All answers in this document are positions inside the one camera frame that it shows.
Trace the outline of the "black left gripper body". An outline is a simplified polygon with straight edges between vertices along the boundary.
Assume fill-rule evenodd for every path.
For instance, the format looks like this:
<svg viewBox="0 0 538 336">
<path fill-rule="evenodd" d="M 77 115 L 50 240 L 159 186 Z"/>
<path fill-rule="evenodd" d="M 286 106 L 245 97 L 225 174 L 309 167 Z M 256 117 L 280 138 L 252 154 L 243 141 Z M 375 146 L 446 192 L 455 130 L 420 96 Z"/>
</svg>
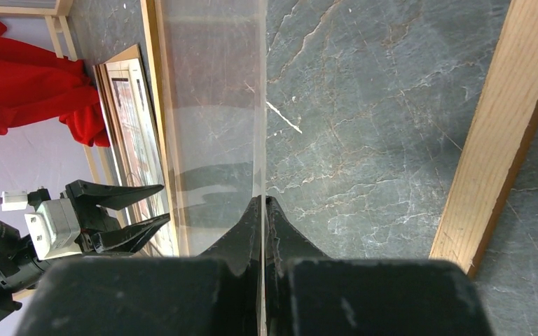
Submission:
<svg viewBox="0 0 538 336">
<path fill-rule="evenodd" d="M 67 198 L 65 190 L 60 193 L 60 198 Z M 53 200 L 50 198 L 48 190 L 40 188 L 34 192 L 30 192 L 27 196 L 28 204 L 35 212 L 42 202 Z M 74 211 L 78 217 L 78 221 L 81 227 L 81 233 L 76 239 L 76 243 L 80 244 L 83 251 L 82 254 L 95 254 L 91 234 L 97 232 L 108 232 L 112 230 L 120 229 L 119 222 L 108 214 L 108 211 L 104 207 L 96 207 L 95 209 L 80 210 L 74 207 Z"/>
</svg>

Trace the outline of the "clear acrylic sheet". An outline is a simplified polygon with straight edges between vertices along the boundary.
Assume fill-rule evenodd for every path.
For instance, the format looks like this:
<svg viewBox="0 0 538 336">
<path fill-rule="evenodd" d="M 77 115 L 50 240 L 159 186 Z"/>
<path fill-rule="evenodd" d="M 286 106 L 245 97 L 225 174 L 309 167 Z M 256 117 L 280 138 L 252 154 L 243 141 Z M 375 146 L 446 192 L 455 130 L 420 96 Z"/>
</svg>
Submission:
<svg viewBox="0 0 538 336">
<path fill-rule="evenodd" d="M 179 252 L 200 256 L 262 198 L 265 1 L 157 1 L 164 139 Z M 259 334 L 267 333 L 261 273 Z"/>
</svg>

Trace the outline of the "wooden picture frame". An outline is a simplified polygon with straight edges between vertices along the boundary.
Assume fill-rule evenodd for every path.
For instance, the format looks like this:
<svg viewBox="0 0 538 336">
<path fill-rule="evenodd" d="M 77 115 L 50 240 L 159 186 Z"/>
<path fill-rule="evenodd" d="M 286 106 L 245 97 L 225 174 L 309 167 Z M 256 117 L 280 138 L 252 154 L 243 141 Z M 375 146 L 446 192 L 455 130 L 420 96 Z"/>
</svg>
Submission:
<svg viewBox="0 0 538 336">
<path fill-rule="evenodd" d="M 141 7 L 174 223 L 156 2 Z M 264 205 L 332 258 L 479 273 L 538 127 L 538 1 L 265 2 Z"/>
</svg>

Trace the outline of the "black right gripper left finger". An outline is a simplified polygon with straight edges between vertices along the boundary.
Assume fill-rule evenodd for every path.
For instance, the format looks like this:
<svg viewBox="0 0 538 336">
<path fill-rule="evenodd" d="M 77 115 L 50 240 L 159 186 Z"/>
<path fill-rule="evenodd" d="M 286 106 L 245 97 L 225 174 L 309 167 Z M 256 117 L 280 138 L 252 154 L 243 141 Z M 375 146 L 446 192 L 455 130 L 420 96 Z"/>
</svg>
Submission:
<svg viewBox="0 0 538 336">
<path fill-rule="evenodd" d="M 256 196 L 239 221 L 200 254 L 221 266 L 213 297 L 213 335 L 259 334 L 261 224 L 262 198 Z"/>
</svg>

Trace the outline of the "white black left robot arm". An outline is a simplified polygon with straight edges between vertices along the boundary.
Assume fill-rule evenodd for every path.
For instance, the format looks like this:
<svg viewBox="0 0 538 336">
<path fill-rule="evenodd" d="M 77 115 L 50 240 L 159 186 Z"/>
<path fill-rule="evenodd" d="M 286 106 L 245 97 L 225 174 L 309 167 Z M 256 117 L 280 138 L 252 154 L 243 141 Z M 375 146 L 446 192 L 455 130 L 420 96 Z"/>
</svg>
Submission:
<svg viewBox="0 0 538 336">
<path fill-rule="evenodd" d="M 45 188 L 3 192 L 2 211 L 24 210 L 28 235 L 0 220 L 0 322 L 22 308 L 16 293 L 32 290 L 56 261 L 78 256 L 133 256 L 170 221 L 164 213 L 121 226 L 110 216 L 163 189 L 163 185 L 112 186 L 76 180 L 52 199 Z"/>
</svg>

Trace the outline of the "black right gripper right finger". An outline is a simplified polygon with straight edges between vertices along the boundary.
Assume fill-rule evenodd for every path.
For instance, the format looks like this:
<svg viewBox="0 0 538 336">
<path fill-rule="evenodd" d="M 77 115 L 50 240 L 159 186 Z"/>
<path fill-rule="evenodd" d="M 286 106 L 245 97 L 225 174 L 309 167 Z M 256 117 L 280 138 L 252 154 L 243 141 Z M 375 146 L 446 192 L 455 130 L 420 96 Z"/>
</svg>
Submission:
<svg viewBox="0 0 538 336">
<path fill-rule="evenodd" d="M 265 311 L 269 335 L 287 335 L 280 326 L 285 312 L 287 281 L 285 267 L 292 258 L 327 258 L 306 236 L 287 219 L 275 197 L 265 199 Z"/>
</svg>

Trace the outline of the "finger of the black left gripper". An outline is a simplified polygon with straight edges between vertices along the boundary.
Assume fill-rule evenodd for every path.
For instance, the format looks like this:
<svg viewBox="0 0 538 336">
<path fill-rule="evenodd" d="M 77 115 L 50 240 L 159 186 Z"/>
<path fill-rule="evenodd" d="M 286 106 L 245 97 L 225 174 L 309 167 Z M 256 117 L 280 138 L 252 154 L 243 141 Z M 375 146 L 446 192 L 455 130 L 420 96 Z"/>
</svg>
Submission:
<svg viewBox="0 0 538 336">
<path fill-rule="evenodd" d="M 168 222 L 170 215 L 165 213 L 119 230 L 97 232 L 90 235 L 90 238 L 98 254 L 134 254 Z"/>
<path fill-rule="evenodd" d="M 80 210 L 104 207 L 121 210 L 159 193 L 163 185 L 112 186 L 76 180 L 65 186 L 67 198 Z"/>
</svg>

